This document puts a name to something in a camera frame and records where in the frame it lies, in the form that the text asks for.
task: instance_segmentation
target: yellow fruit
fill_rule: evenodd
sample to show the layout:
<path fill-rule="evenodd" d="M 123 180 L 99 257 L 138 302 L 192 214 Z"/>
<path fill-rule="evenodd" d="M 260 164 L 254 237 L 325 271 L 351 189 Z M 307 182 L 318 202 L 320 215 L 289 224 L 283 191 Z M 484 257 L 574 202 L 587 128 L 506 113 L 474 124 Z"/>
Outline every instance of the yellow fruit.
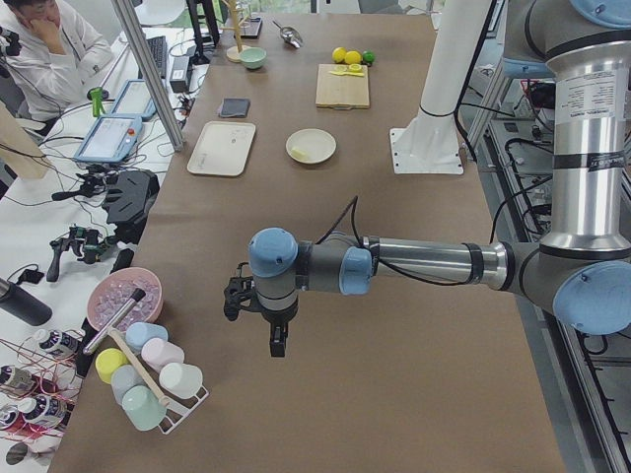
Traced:
<path fill-rule="evenodd" d="M 344 58 L 346 57 L 346 49 L 343 47 L 336 47 L 333 49 L 333 62 L 344 62 Z"/>
<path fill-rule="evenodd" d="M 344 56 L 344 62 L 346 64 L 359 64 L 362 62 L 362 55 L 359 51 L 348 51 Z"/>

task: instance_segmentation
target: yellow cup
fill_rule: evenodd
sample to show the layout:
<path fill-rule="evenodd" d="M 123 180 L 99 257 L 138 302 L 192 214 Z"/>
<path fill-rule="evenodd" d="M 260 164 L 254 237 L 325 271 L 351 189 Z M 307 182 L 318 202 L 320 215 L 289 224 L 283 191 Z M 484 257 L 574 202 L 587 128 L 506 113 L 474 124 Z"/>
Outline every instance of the yellow cup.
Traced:
<path fill-rule="evenodd" d="M 129 365 L 129 361 L 117 348 L 108 348 L 97 356 L 97 373 L 101 381 L 107 384 L 111 384 L 111 376 L 123 365 Z"/>

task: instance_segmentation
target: wooden cutting board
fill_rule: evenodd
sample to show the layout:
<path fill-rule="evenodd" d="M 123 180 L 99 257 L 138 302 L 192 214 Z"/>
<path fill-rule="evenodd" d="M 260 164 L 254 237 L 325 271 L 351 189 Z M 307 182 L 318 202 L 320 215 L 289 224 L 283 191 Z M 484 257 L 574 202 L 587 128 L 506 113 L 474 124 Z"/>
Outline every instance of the wooden cutting board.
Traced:
<path fill-rule="evenodd" d="M 368 67 L 362 66 L 364 77 L 329 74 L 335 64 L 317 67 L 315 105 L 329 108 L 369 108 Z"/>

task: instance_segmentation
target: metal scoop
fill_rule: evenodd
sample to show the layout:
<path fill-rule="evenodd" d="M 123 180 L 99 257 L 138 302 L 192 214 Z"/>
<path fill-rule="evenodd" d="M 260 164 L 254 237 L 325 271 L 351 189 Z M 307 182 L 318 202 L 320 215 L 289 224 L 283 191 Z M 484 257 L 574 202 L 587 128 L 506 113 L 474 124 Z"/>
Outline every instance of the metal scoop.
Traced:
<path fill-rule="evenodd" d="M 296 49 L 303 45 L 303 39 L 295 28 L 282 27 L 276 23 L 276 20 L 272 20 L 272 23 L 280 29 L 280 37 L 282 37 L 286 43 L 291 44 Z"/>

